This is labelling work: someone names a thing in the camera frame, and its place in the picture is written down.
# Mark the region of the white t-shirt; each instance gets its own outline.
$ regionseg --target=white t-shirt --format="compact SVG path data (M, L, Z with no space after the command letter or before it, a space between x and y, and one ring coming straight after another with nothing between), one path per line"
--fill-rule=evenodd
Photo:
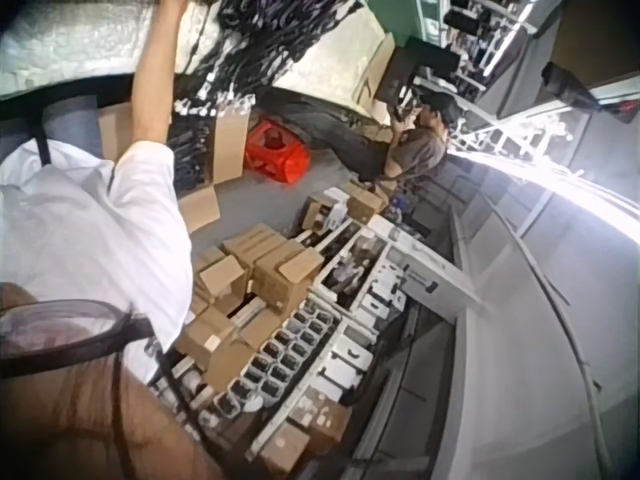
M173 152L138 142L114 168L49 141L41 166L35 140L0 164L0 282L39 301L99 300L145 314L167 349L189 315L191 241L173 189ZM99 330L91 325L87 328ZM157 364L146 341L125 364L148 381Z

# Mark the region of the eyeglasses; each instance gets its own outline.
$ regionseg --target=eyeglasses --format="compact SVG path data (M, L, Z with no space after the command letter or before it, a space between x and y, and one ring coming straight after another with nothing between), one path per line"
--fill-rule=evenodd
M55 300L0 311L0 378L57 370L154 336L144 316L92 300Z

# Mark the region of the black strap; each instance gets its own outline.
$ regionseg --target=black strap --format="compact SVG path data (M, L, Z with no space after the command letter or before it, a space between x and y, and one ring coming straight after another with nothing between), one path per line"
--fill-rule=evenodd
M35 375L90 362L120 352L127 344L153 335L149 319L129 316L109 331L86 340L40 352L3 356L0 359L0 378Z
M29 134L36 139L36 145L38 145L38 153L40 154L42 166L50 165L51 152L49 151L49 144L47 143L47 135L44 131L44 127L42 126L42 111L29 115L26 120Z

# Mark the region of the black cable bundle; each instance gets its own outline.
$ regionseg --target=black cable bundle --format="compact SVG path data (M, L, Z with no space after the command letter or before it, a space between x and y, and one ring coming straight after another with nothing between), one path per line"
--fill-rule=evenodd
M178 195L205 181L211 117L223 115L228 107L248 113L255 99L311 46L362 7L356 0L338 18L338 8L349 1L220 0L218 41L194 71L176 83L169 146L176 154Z
M220 38L193 73L178 86L181 115L215 116L236 105L248 110L287 68L343 18L349 0L221 0Z

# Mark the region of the jeans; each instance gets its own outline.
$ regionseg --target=jeans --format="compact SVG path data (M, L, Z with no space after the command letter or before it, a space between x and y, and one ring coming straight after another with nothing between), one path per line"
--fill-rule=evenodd
M49 105L42 111L42 127L47 139L68 143L103 158L95 96L73 97ZM31 138L26 119L0 122L0 163Z

